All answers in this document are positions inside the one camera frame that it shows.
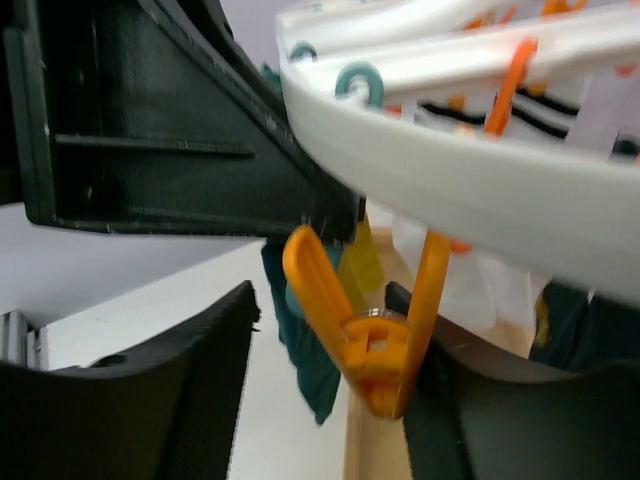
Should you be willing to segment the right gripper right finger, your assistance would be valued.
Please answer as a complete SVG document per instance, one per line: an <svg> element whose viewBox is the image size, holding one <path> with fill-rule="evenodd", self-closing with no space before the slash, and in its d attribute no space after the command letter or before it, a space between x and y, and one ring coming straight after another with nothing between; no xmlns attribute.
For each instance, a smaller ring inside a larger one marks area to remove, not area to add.
<svg viewBox="0 0 640 480"><path fill-rule="evenodd" d="M416 479L635 479L639 358L570 372L439 318L404 429Z"/></svg>

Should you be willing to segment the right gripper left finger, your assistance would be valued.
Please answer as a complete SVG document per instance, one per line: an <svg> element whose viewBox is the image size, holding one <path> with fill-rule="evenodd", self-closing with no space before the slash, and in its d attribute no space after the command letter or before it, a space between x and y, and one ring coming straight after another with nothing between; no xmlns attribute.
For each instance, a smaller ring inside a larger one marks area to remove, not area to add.
<svg viewBox="0 0 640 480"><path fill-rule="evenodd" d="M254 324L250 282L87 368L1 366L5 479L223 479Z"/></svg>

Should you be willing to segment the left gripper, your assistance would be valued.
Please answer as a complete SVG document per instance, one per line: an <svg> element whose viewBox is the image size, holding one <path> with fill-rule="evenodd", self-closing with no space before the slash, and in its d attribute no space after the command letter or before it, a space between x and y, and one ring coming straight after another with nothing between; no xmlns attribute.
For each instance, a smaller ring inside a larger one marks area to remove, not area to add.
<svg viewBox="0 0 640 480"><path fill-rule="evenodd" d="M1 201L34 224L351 241L361 197L296 142L217 1L5 1Z"/></svg>

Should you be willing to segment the orange clothespin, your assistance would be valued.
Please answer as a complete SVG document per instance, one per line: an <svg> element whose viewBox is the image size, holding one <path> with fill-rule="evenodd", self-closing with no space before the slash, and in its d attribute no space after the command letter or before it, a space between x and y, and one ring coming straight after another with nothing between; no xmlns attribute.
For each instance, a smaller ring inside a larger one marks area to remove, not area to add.
<svg viewBox="0 0 640 480"><path fill-rule="evenodd" d="M432 337L450 259L450 241L430 230L407 317L385 309L355 314L324 247L309 226L297 228L283 268L306 320L370 412L404 415Z"/></svg>

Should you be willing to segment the white round clip hanger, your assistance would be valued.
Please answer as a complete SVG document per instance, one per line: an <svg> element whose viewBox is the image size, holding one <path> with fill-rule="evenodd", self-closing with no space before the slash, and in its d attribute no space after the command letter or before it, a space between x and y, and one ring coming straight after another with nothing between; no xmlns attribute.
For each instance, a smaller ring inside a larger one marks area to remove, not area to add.
<svg viewBox="0 0 640 480"><path fill-rule="evenodd" d="M485 92L517 46L526 80L639 59L629 4L466 30L491 1L323 1L281 12L288 119L305 151L355 190L424 224L628 302L639 298L639 170L605 153L431 130L384 104Z"/></svg>

